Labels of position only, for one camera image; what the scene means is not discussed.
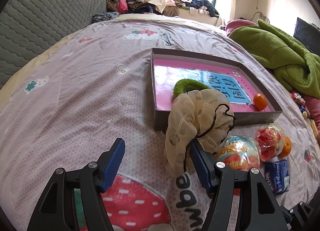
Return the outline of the pink strawberry bed sheet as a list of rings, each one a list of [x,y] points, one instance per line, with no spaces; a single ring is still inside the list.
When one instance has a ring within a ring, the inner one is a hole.
[[[290,208],[319,187],[318,145],[289,92],[246,50],[216,30],[147,15],[100,22],[65,37],[21,69],[24,81],[1,98],[1,208],[26,230],[54,170],[96,160],[115,139],[126,151],[104,195],[116,230],[199,230],[209,197],[194,168],[172,178],[165,135],[153,128],[151,51],[169,48],[244,64],[281,105],[277,119],[292,142],[290,183],[277,197]]]

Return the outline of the grey quilted headboard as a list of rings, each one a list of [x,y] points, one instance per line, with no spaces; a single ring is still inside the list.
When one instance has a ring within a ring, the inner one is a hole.
[[[1,12],[1,85],[106,11],[106,0],[9,0]]]

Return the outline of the clothes pile on windowsill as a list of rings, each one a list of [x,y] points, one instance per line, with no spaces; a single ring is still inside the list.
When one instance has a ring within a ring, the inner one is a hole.
[[[166,0],[165,4],[164,11],[168,11],[169,7],[177,7],[189,11],[191,14],[200,13],[211,18],[219,18],[220,16],[213,4],[208,0]]]

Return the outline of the clothes pile by headboard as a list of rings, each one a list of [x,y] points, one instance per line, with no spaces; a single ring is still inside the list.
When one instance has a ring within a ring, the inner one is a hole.
[[[91,23],[113,20],[122,14],[161,15],[161,12],[146,0],[106,0],[106,11],[93,15]]]

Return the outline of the black wall television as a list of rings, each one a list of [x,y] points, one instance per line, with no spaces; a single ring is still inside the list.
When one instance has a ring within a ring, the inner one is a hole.
[[[293,37],[300,41],[312,53],[320,54],[320,32],[319,28],[314,24],[297,18]]]

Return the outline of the beige mesh drawstring bag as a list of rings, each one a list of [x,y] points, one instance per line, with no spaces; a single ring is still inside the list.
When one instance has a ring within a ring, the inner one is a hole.
[[[234,127],[229,100],[214,89],[178,95],[172,104],[165,134],[164,165],[172,177],[186,172],[187,149],[198,139],[204,151],[217,152]]]

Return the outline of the grey cardboard box tray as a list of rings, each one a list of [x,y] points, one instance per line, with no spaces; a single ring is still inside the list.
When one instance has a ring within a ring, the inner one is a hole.
[[[151,80],[155,104],[155,130],[166,131],[168,127],[168,117],[170,111],[159,111],[156,108],[155,80],[153,78],[153,59],[179,60],[221,66],[226,68],[238,68],[241,72],[243,72],[245,74],[245,77],[249,79],[249,81],[261,91],[260,93],[265,96],[268,101],[268,106],[263,111],[257,110],[256,112],[235,112],[231,107],[235,115],[236,126],[271,123],[274,122],[283,111],[279,103],[268,91],[268,89],[262,84],[262,82],[248,68],[237,61],[203,53],[154,48],[151,51]]]

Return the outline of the red toy egg package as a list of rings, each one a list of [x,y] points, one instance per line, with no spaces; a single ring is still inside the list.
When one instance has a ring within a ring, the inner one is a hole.
[[[268,124],[256,131],[255,140],[258,144],[260,160],[267,162],[282,152],[285,135],[277,124]]]

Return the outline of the green fleece blanket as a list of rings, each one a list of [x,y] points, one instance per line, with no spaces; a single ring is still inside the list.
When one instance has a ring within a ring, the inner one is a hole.
[[[234,29],[229,37],[272,70],[285,89],[319,99],[319,55],[297,39],[261,19]]]

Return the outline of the blue snack packet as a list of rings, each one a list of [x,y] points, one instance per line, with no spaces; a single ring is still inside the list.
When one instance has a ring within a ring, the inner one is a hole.
[[[289,163],[286,159],[265,162],[265,180],[274,195],[283,194],[290,184]]]

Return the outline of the blue toy egg package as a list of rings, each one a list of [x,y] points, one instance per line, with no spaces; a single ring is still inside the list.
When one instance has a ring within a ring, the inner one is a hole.
[[[258,144],[251,137],[227,138],[217,152],[216,159],[234,170],[249,171],[251,168],[260,168]]]

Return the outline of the small doll figure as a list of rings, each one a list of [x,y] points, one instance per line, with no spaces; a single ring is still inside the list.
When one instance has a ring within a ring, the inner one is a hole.
[[[300,111],[301,111],[302,116],[303,116],[304,119],[309,119],[309,118],[310,118],[310,115],[309,115],[306,107],[301,106],[299,109],[300,109]]]

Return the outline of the yellow snack bar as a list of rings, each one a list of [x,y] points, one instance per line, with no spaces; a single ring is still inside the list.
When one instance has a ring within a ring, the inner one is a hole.
[[[311,126],[311,128],[313,130],[313,134],[314,134],[317,142],[319,143],[319,131],[318,131],[316,123],[315,123],[315,121],[313,119],[310,120],[310,126]]]

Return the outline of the orange tangerine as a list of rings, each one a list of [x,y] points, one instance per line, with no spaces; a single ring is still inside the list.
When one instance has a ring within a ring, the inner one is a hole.
[[[268,106],[268,101],[262,93],[257,93],[253,97],[253,105],[258,111],[263,111]]]
[[[283,145],[283,149],[281,151],[281,153],[278,155],[278,157],[286,157],[290,154],[292,150],[292,143],[291,143],[291,139],[289,137],[285,137],[285,141],[284,141],[284,145]]]

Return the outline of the red foil candy wrapper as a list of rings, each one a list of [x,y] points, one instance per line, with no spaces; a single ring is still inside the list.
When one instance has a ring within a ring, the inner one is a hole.
[[[291,98],[299,107],[306,107],[306,102],[304,98],[296,91],[290,93]]]

